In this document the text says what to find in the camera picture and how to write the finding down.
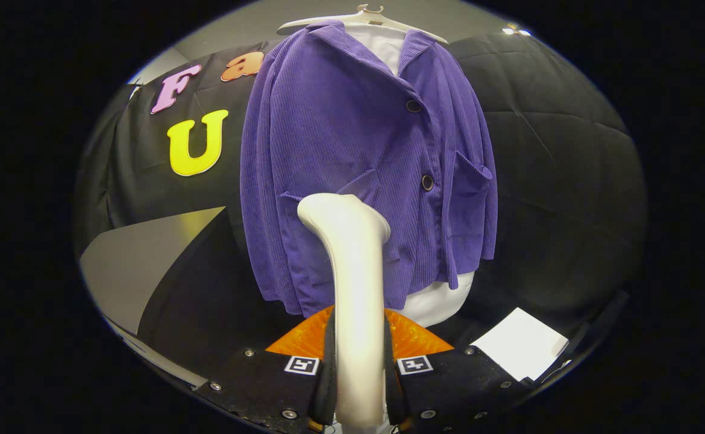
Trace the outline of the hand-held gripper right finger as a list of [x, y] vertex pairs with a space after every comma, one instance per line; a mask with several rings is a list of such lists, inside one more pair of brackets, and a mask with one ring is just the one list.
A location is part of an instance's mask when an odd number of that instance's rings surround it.
[[393, 433], [477, 433], [483, 418], [531, 390], [479, 347], [454, 348], [393, 310], [385, 312], [385, 402]]

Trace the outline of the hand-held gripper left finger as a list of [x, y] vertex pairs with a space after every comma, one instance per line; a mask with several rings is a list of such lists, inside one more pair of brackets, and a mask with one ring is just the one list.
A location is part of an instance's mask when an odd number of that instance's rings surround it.
[[265, 349], [242, 348], [195, 395], [265, 432], [323, 432], [335, 420], [334, 319], [326, 307]]

